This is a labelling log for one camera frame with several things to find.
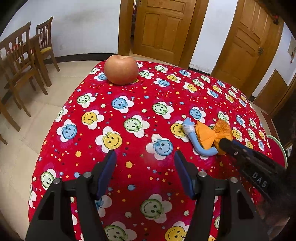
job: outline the apple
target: apple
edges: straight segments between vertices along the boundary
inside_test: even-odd
[[[106,60],[104,73],[113,84],[127,85],[135,81],[139,67],[130,56],[112,55]]]

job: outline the orange toy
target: orange toy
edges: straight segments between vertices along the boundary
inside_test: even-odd
[[[213,130],[200,121],[197,121],[197,124],[195,125],[195,132],[198,136],[198,141],[203,148],[208,150],[214,143],[216,149],[218,150],[218,155],[226,154],[220,149],[219,141],[222,138],[227,138],[230,141],[233,139],[229,124],[220,119],[216,122]]]

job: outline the screw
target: screw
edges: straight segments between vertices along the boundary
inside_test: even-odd
[[[198,172],[198,175],[200,177],[205,177],[207,175],[207,173],[205,171],[200,171],[200,172]]]
[[[237,182],[238,182],[238,180],[237,180],[236,177],[231,177],[231,178],[230,178],[230,181],[231,181],[232,183],[237,183]]]
[[[89,178],[89,177],[91,177],[91,172],[85,172],[85,173],[83,174],[83,176],[84,176],[85,178]]]
[[[59,179],[59,178],[56,178],[56,179],[54,179],[54,181],[53,181],[54,184],[59,184],[60,182],[61,182],[61,179]]]

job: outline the door latch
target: door latch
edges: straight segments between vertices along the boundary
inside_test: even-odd
[[[260,47],[260,48],[258,49],[258,55],[260,56],[262,53],[263,53],[263,48]]]

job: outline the red tablecloth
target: red tablecloth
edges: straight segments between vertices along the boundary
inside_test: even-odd
[[[33,173],[30,220],[54,178],[67,181],[91,171],[110,149],[116,151],[117,166],[106,194],[96,202],[110,240],[184,239],[195,202],[183,192],[173,162],[176,150],[213,177],[238,177],[257,203],[259,193],[240,177],[228,156],[200,156],[181,128],[188,116],[208,126],[220,118],[230,124],[234,139],[271,157],[265,132],[244,94],[193,71],[151,62],[138,65],[135,83],[115,86],[100,62],[65,103]],[[76,238],[82,239],[76,200],[71,200]],[[220,199],[215,201],[212,240],[220,215]]]

